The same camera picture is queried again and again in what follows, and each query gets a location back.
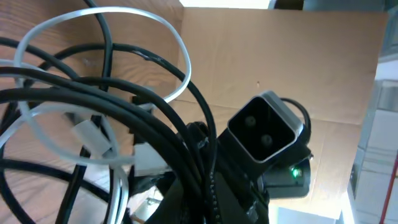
red wire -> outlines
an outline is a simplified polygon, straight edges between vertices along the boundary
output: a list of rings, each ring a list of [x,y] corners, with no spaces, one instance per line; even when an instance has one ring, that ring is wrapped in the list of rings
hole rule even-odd
[[[383,212],[381,213],[381,218],[380,218],[379,224],[384,224],[384,220],[386,219],[387,208],[388,208],[388,204],[390,202],[392,186],[394,185],[394,181],[395,181],[396,174],[397,174],[397,169],[398,169],[398,151],[397,151],[396,161],[394,163],[394,168],[392,168],[390,183],[388,185],[387,195],[386,195],[386,199],[384,201]]]

cardboard sheet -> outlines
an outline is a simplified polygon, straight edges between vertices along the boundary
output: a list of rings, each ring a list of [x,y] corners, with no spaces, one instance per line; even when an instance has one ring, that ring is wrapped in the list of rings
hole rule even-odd
[[[339,217],[386,18],[358,12],[185,9],[182,37],[192,60],[192,82],[210,104],[218,133],[265,90],[293,98],[310,112],[311,191],[305,198],[273,204]],[[182,57],[178,65],[184,69]],[[184,121],[203,119],[189,92],[178,100],[174,108]]]

brown surface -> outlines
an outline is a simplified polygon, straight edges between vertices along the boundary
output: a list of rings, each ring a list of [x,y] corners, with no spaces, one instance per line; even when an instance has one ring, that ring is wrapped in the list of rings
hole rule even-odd
[[[299,101],[312,117],[311,191],[305,198],[276,200],[274,205],[339,217],[386,17],[358,12],[184,10],[182,37],[192,60],[192,82],[211,105],[218,133],[245,102],[265,90]],[[178,99],[174,107],[184,121],[203,119],[190,93]]]
[[[177,30],[182,21],[182,6],[178,0],[97,0],[99,6],[137,7],[156,13],[168,20]],[[0,36],[21,40],[33,26],[51,17],[86,8],[81,0],[69,1],[1,1],[0,2]],[[106,14],[110,25],[113,41],[134,44],[151,50],[171,63],[177,64],[178,45],[173,35],[163,25],[141,16],[130,14]],[[54,54],[66,47],[89,42],[102,42],[102,33],[94,16],[85,16],[66,21],[38,35],[32,45]],[[14,49],[0,46],[0,58],[12,59]],[[144,61],[133,54],[115,52],[113,57],[112,76],[129,80],[140,85],[155,86],[155,92],[165,96],[175,87],[175,79],[159,66]],[[26,55],[25,62],[38,65],[41,60]],[[101,74],[103,51],[88,52],[65,60],[69,66],[82,76],[99,76]],[[10,80],[0,80],[0,88],[9,88]],[[129,94],[111,90],[113,93],[129,98]],[[59,120],[59,114],[39,117],[45,130],[60,143],[74,151],[80,145],[74,141],[67,131],[66,122]],[[127,129],[114,122],[119,142],[124,153],[131,151],[131,136]],[[37,161],[50,164],[65,170],[73,170],[71,162],[61,161],[38,143],[31,135],[27,126],[12,137],[6,147],[6,157]],[[108,188],[108,171],[104,168],[91,166],[86,177],[97,184]],[[6,171],[12,191],[22,202],[29,215],[37,223],[54,223],[66,184],[44,177]],[[70,223],[100,223],[104,217],[106,205],[100,200],[79,191],[76,205],[73,208]],[[4,202],[0,200],[0,223],[18,223]]]

wooden table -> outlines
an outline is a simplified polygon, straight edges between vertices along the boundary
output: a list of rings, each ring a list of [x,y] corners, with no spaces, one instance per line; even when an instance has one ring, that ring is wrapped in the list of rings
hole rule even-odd
[[[183,7],[178,0],[97,0],[99,6],[126,6],[153,12],[168,20],[178,31],[181,28]],[[21,40],[33,26],[66,12],[87,8],[82,0],[5,0],[0,2],[0,36]],[[131,14],[105,14],[110,26],[113,41],[134,44],[151,50],[177,64],[178,45],[170,31],[162,24],[148,18]],[[31,44],[50,54],[76,45],[90,42],[103,42],[103,35],[95,16],[85,16],[63,22],[45,30]],[[14,49],[0,46],[0,58],[12,59]],[[42,61],[26,54],[25,62],[39,65]],[[81,76],[100,76],[103,51],[92,51],[74,55],[64,62]],[[124,52],[113,55],[112,76],[123,78],[140,85],[154,86],[160,96],[168,95],[175,88],[175,78],[164,69],[141,57]],[[0,79],[0,88],[12,88],[13,80]],[[131,95],[110,90],[111,93],[128,100]],[[1,113],[6,105],[1,105]],[[39,116],[52,139],[59,145],[78,153],[81,145],[69,132],[67,122],[60,119],[60,114]],[[123,153],[131,153],[132,136],[127,128],[112,122],[121,144]],[[15,158],[39,162],[59,169],[72,171],[74,164],[60,160],[59,157],[45,149],[24,125],[8,142],[6,158]],[[37,223],[54,223],[62,201],[66,183],[22,172],[6,171],[6,178],[11,190],[16,195],[27,213]],[[106,167],[89,166],[85,178],[108,189],[109,177]],[[84,190],[79,191],[72,210],[69,223],[100,223],[103,220],[106,204]],[[0,200],[0,223],[18,223],[6,204]]]

cardboard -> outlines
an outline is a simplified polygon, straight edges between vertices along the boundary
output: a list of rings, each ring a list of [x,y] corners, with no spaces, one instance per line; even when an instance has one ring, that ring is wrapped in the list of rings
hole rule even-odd
[[[192,82],[210,104],[218,134],[265,90],[310,113],[310,193],[271,204],[339,218],[386,19],[382,13],[185,9],[182,38]],[[184,69],[181,55],[178,65]],[[203,120],[188,91],[173,106],[185,122]]]

